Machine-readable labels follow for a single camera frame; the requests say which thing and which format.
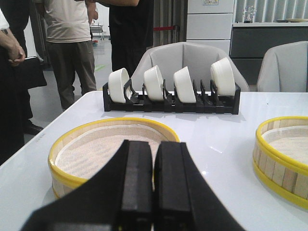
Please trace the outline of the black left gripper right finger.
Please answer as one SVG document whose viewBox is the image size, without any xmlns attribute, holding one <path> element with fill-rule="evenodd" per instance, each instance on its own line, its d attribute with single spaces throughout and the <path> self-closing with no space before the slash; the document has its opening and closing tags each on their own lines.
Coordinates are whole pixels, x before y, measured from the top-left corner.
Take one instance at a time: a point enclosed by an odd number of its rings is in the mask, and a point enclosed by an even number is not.
<svg viewBox="0 0 308 231">
<path fill-rule="evenodd" d="M 160 144 L 154 188 L 156 231 L 243 230 L 209 187 L 183 142 Z"/>
</svg>

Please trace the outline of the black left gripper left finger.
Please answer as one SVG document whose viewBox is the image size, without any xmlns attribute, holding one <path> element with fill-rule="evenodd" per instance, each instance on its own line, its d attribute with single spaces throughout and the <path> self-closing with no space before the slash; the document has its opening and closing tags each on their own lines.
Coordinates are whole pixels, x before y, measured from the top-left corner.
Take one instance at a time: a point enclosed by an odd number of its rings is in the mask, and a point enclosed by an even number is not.
<svg viewBox="0 0 308 231">
<path fill-rule="evenodd" d="M 125 140 L 86 183 L 31 214 L 23 231 L 149 231 L 152 153 L 148 142 Z"/>
</svg>

